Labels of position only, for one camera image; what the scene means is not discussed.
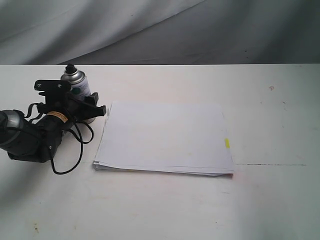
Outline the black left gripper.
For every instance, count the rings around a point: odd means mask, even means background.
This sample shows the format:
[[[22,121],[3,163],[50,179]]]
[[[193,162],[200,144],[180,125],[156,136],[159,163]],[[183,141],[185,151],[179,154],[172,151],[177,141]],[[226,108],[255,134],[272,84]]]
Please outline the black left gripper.
[[[28,111],[36,106],[41,119],[37,123],[25,120],[27,130],[67,130],[75,124],[84,123],[89,119],[103,117],[107,113],[106,106],[97,106],[99,94],[97,92],[85,96],[84,100],[73,96],[46,96],[45,102],[33,103]]]

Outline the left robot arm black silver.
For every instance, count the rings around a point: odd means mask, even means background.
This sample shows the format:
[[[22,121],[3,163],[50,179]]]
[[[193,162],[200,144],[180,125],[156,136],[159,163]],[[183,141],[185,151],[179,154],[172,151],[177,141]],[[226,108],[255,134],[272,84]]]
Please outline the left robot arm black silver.
[[[98,106],[98,93],[78,100],[70,93],[49,95],[38,103],[40,120],[33,123],[19,110],[0,112],[0,148],[12,160],[45,163],[53,158],[62,142],[64,132],[75,124],[103,117],[106,106]]]

